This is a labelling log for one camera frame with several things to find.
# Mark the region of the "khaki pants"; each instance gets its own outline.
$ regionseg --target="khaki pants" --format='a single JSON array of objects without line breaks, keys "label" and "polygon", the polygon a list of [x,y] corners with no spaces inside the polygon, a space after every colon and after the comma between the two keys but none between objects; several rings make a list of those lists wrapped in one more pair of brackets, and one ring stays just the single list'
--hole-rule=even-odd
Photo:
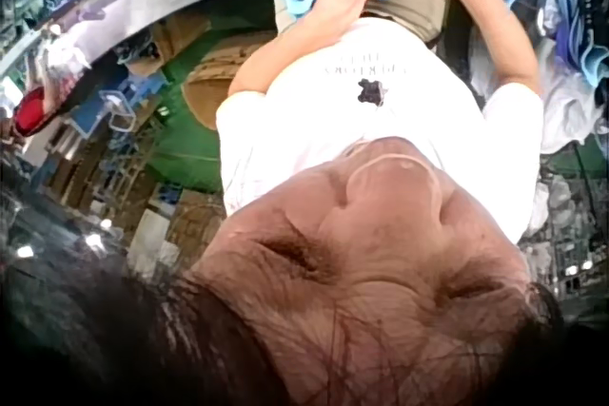
[{"label": "khaki pants", "polygon": [[[363,15],[386,17],[430,43],[442,31],[447,5],[447,0],[368,0]],[[275,0],[275,20],[279,33],[296,23],[284,0]]]}]

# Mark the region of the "white t-shirt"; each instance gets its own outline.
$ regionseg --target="white t-shirt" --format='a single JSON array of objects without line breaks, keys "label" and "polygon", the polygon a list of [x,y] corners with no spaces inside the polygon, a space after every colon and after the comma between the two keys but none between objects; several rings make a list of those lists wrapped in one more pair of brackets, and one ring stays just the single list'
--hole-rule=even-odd
[{"label": "white t-shirt", "polygon": [[[381,82],[381,106],[359,82]],[[241,92],[218,110],[228,215],[351,145],[413,143],[495,218],[512,242],[529,222],[540,168],[543,106],[528,87],[500,87],[484,112],[467,86],[407,29],[358,20],[337,45],[288,68],[267,94]]]}]

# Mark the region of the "red object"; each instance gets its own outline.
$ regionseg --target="red object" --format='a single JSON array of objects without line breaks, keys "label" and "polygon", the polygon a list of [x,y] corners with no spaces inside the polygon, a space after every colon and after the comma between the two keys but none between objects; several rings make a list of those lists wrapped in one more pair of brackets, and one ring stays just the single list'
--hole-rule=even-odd
[{"label": "red object", "polygon": [[31,90],[23,98],[14,114],[14,126],[17,133],[28,137],[45,121],[44,100],[45,89],[43,87]]}]

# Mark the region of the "brown box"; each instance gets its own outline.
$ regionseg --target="brown box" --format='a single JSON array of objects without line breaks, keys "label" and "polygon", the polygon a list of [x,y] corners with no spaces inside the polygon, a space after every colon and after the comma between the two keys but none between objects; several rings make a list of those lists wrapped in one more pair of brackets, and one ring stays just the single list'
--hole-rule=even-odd
[{"label": "brown box", "polygon": [[135,75],[150,76],[209,30],[211,21],[202,13],[178,11],[150,26],[152,40],[161,57],[138,59],[129,62],[127,67]]},{"label": "brown box", "polygon": [[217,130],[216,111],[226,99],[237,70],[249,56],[275,36],[276,32],[269,31],[225,39],[192,70],[182,85],[182,93],[197,121],[211,130]]}]

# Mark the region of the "dark hair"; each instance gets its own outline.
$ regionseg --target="dark hair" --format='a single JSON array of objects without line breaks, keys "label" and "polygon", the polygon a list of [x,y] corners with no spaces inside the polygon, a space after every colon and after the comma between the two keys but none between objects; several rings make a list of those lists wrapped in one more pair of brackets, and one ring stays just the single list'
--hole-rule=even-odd
[{"label": "dark hair", "polygon": [[[7,268],[0,286],[4,398],[105,405],[291,403],[255,332],[203,284],[146,285],[126,276],[113,258],[84,263],[49,252],[44,260]],[[607,312],[606,301],[600,303],[605,307],[598,314]],[[563,321],[541,286],[534,287],[531,305],[541,319],[525,321],[494,378],[483,375],[485,354],[467,352],[473,396],[460,401],[421,391],[405,404],[442,399],[514,406],[594,398],[592,389],[609,379],[607,322]],[[426,360],[414,363],[405,376],[444,375]],[[429,388],[435,382],[425,383]],[[382,404],[398,403],[387,398]]]}]

